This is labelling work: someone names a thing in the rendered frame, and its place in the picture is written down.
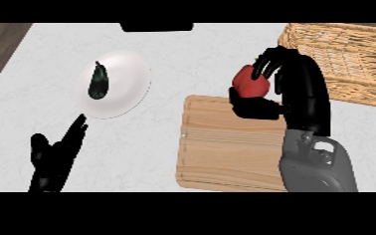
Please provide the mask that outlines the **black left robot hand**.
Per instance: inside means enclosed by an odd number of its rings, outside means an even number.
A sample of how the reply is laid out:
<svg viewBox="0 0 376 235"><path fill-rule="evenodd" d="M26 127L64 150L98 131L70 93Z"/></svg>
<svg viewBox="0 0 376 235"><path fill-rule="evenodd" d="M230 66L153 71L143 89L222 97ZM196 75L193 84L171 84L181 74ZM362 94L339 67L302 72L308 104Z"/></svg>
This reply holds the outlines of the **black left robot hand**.
<svg viewBox="0 0 376 235"><path fill-rule="evenodd" d="M31 163L35 170L29 192L61 191L84 142L88 128L85 121L85 116L78 115L61 139L54 144L48 143L42 133L31 136Z"/></svg>

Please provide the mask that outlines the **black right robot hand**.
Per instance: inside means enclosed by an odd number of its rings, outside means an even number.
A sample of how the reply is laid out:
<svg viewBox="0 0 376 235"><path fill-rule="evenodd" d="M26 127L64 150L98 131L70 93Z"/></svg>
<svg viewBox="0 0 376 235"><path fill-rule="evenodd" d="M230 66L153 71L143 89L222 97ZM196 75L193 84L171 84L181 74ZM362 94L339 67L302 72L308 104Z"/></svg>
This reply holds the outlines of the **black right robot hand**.
<svg viewBox="0 0 376 235"><path fill-rule="evenodd" d="M294 49L266 48L252 64L250 78L269 82L266 95L241 98L228 88L231 110L240 118L278 119L286 128L330 135L330 102L322 74L314 60Z"/></svg>

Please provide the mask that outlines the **wicker basket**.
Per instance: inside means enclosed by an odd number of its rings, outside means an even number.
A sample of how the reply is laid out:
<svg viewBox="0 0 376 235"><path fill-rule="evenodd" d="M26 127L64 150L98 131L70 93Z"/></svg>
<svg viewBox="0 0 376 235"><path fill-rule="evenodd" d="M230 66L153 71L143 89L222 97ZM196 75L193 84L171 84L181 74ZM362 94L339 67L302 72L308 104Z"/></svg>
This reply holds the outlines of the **wicker basket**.
<svg viewBox="0 0 376 235"><path fill-rule="evenodd" d="M277 44L315 61L331 100L376 107L376 26L287 23Z"/></svg>

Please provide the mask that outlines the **wooden cutting board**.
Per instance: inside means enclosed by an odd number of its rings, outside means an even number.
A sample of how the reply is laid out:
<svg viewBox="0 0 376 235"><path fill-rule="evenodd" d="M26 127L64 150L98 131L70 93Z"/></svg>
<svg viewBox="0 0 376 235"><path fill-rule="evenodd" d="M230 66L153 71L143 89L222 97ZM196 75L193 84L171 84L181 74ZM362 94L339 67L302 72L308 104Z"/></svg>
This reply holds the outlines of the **wooden cutting board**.
<svg viewBox="0 0 376 235"><path fill-rule="evenodd" d="M281 118L240 118L227 98L188 96L181 125L178 185L215 191L281 192L283 136Z"/></svg>

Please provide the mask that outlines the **dark eggplant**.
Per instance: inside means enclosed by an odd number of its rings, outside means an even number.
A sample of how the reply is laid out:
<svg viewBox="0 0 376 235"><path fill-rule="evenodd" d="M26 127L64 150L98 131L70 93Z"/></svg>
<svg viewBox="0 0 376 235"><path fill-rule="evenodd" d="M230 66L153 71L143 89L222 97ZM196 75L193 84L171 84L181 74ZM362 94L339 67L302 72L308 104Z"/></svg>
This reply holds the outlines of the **dark eggplant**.
<svg viewBox="0 0 376 235"><path fill-rule="evenodd" d="M109 76L106 67L95 62L92 77L88 86L88 96L92 100L100 100L109 91Z"/></svg>

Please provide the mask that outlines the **white plate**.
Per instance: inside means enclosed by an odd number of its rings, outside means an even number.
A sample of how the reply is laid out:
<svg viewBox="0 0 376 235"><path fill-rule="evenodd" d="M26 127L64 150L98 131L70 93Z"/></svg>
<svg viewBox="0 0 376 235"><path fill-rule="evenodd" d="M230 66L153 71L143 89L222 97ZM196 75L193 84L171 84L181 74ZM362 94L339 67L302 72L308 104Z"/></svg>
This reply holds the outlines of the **white plate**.
<svg viewBox="0 0 376 235"><path fill-rule="evenodd" d="M97 64L106 68L109 90L94 100L88 90ZM143 56L132 51L103 54L84 67L73 85L72 97L81 113L101 119L123 115L143 101L150 86L151 70Z"/></svg>

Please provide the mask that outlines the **dark wooden cabinet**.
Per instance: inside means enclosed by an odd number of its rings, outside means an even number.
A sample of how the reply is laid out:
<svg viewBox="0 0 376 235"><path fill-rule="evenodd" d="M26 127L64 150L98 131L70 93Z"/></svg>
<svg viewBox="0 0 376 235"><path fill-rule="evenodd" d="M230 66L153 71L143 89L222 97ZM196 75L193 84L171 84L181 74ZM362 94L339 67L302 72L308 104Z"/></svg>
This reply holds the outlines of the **dark wooden cabinet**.
<svg viewBox="0 0 376 235"><path fill-rule="evenodd" d="M31 23L0 23L0 72L29 31Z"/></svg>

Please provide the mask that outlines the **black appliance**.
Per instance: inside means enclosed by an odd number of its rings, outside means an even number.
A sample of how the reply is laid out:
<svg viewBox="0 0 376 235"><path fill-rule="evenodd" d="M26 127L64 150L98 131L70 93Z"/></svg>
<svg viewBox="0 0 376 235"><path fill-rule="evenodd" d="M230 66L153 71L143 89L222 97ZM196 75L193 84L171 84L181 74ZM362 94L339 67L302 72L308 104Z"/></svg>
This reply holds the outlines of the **black appliance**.
<svg viewBox="0 0 376 235"><path fill-rule="evenodd" d="M193 28L193 23L171 23L171 24L122 23L120 28L125 32L178 32L190 31Z"/></svg>

